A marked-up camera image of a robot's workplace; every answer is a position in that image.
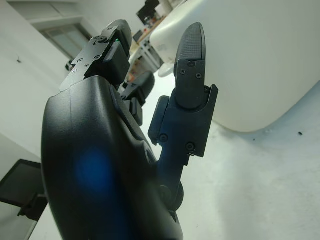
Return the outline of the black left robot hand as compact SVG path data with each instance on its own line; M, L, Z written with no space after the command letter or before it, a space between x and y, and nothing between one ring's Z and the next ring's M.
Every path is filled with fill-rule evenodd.
M142 106L155 78L129 71L131 29L110 23L72 61L45 106L41 167L52 215L64 240L181 240L177 216L183 168L203 157L218 97L206 86L201 23L184 32L171 96L159 98L148 130Z

